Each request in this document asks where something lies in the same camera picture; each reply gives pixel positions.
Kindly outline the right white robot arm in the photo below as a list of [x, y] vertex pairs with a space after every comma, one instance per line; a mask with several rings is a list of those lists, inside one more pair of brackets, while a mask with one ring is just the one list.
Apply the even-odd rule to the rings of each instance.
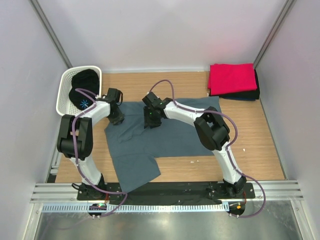
[[214, 107], [194, 108], [180, 104], [171, 98], [160, 99], [153, 92], [142, 99], [144, 127], [157, 128], [162, 119], [177, 120], [195, 127], [200, 143], [217, 159], [223, 175], [223, 187], [231, 198], [237, 198], [244, 191], [246, 177], [238, 167], [231, 150], [230, 129], [223, 114]]

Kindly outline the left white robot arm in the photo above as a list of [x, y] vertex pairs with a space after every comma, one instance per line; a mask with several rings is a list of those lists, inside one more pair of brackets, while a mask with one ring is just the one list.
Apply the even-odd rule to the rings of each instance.
[[57, 150], [73, 162], [82, 178], [81, 186], [88, 188], [89, 195], [95, 200], [101, 200], [105, 194], [119, 195], [121, 192], [107, 191], [104, 177], [93, 160], [92, 151], [95, 124], [104, 118], [108, 118], [113, 125], [124, 121], [124, 114], [120, 110], [123, 93], [116, 88], [109, 88], [107, 94], [102, 96], [83, 88], [76, 88], [75, 91], [91, 100], [92, 105], [77, 115], [62, 116]]

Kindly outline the blue-grey t shirt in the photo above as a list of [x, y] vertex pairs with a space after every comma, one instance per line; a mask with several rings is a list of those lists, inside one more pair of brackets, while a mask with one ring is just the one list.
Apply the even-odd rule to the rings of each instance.
[[160, 176], [156, 158], [211, 156], [194, 125], [163, 119], [161, 126], [144, 127], [142, 101], [124, 102], [124, 121], [104, 130], [112, 163], [123, 192], [129, 193]]

